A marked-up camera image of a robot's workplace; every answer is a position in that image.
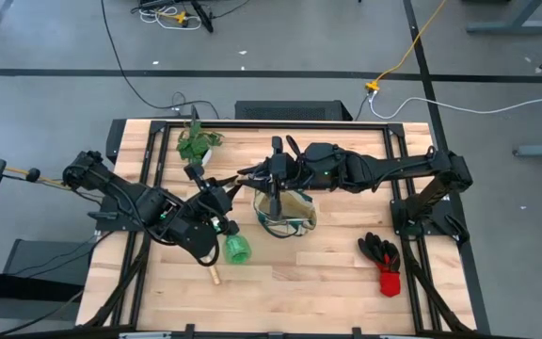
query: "green plant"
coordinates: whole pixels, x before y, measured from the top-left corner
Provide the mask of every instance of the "green plant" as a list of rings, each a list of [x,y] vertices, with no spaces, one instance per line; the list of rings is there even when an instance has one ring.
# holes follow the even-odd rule
[[[220,146],[222,134],[202,131],[200,121],[193,119],[179,134],[177,151],[182,160],[187,159],[192,164],[201,164],[202,157],[213,146]]]

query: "concrete floor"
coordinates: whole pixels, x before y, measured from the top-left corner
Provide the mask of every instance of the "concrete floor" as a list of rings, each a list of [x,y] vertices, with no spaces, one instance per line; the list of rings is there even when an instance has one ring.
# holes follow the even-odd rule
[[[504,18],[524,1],[479,5],[450,1],[422,41],[431,73],[534,75],[542,35],[470,36],[465,22]],[[210,3],[215,12],[238,0]],[[439,0],[413,0],[425,23]],[[136,0],[106,1],[110,29],[127,70],[381,72],[411,43],[400,1],[252,0],[215,21],[216,32],[163,30],[129,14]],[[542,20],[542,7],[533,19]],[[0,69],[116,70],[98,1],[16,0],[0,25]],[[399,73],[419,73],[411,56]],[[363,79],[132,78],[150,101],[175,90],[208,100],[233,117],[236,100],[342,100],[356,112]],[[542,97],[542,84],[434,83],[439,101],[492,109]],[[421,81],[383,81],[376,110],[390,114]],[[199,107],[203,117],[210,108]],[[542,338],[542,159],[517,159],[514,146],[542,143],[542,104],[496,116],[441,109],[450,149],[474,177],[462,195],[486,312],[494,334]],[[168,115],[153,110],[120,77],[0,76],[0,158],[50,177],[81,150],[103,150],[115,118]],[[362,120],[375,120],[365,109]],[[397,121],[429,121],[426,104],[408,105]],[[0,271],[16,238],[84,241],[94,223],[89,202],[21,182],[0,186]],[[13,323],[0,324],[0,330]],[[69,326],[48,323],[41,329]]]

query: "robotic hand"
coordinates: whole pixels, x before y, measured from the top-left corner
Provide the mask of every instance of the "robotic hand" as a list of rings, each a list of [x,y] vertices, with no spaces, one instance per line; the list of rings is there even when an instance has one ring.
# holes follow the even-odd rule
[[[241,186],[227,192],[223,188],[237,176],[221,181],[204,180],[202,166],[187,165],[185,173],[197,183],[199,193],[185,202],[162,187],[129,183],[110,171],[102,161],[98,152],[81,152],[64,169],[64,183],[72,190],[79,187],[97,189],[115,199],[119,211],[148,233],[153,241],[167,246],[179,245],[199,264],[211,266],[219,254],[213,219],[218,220],[220,233],[237,233],[237,224],[225,215],[231,211],[231,202]],[[212,249],[215,249],[213,260],[202,262],[200,258],[206,257]]]
[[[351,193],[371,189],[375,192],[384,181],[432,176],[449,172],[456,178],[451,182],[471,185],[468,170],[462,157],[454,153],[428,149],[425,155],[407,156],[393,159],[376,159],[347,151],[330,143],[312,143],[304,153],[300,152],[295,140],[286,140],[296,155],[294,160],[283,151],[280,137],[272,138],[273,155],[254,167],[238,170],[247,179],[239,184],[249,186],[268,194],[271,198],[271,215],[281,214],[279,193],[290,189],[328,189],[341,188]],[[434,191],[433,200],[442,198],[447,191]]]

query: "glove cuff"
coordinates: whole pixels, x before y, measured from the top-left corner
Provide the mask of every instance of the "glove cuff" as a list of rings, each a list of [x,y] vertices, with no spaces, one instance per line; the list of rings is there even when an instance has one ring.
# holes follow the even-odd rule
[[[401,293],[399,272],[380,273],[380,292],[386,297],[394,297]]]

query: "wooden table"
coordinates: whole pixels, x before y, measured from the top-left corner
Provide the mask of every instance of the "wooden table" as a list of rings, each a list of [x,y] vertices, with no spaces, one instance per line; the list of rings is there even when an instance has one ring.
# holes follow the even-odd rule
[[[149,127],[149,120],[126,123],[115,168],[126,180],[138,181]],[[404,123],[404,129],[409,155],[425,153],[432,143],[428,125]],[[226,178],[259,163],[272,152],[272,136],[291,135],[301,150],[311,142],[324,141],[386,157],[384,139],[374,131],[228,128],[217,132],[225,135],[224,144],[214,149],[205,177]],[[198,189],[188,181],[184,162],[175,151],[178,133],[171,130],[162,186],[187,198]],[[154,154],[160,142],[156,140]],[[430,179],[416,179],[417,190]],[[194,323],[197,331],[350,333],[353,327],[361,327],[363,333],[414,333],[404,266],[401,294],[384,297],[379,292],[377,268],[357,246],[357,239],[367,232],[400,245],[391,225],[391,184],[383,183],[376,193],[337,190],[308,194],[314,199],[317,228],[303,237],[280,240],[258,223],[252,209],[254,191],[243,188],[239,192],[229,218],[238,222],[252,248],[252,258],[247,265],[231,266],[221,255],[216,265],[222,280],[218,286],[213,285],[208,269],[196,264],[184,250],[152,244],[137,328],[183,331],[185,324]],[[78,324],[95,314],[117,284],[126,237],[126,233],[113,234],[95,250]],[[475,328],[455,242],[447,236],[428,236],[426,243],[435,286],[462,322]],[[429,329],[425,293],[419,285],[418,290],[424,326]],[[132,292],[127,291],[126,300],[131,300]],[[124,321],[128,304],[125,302]]]

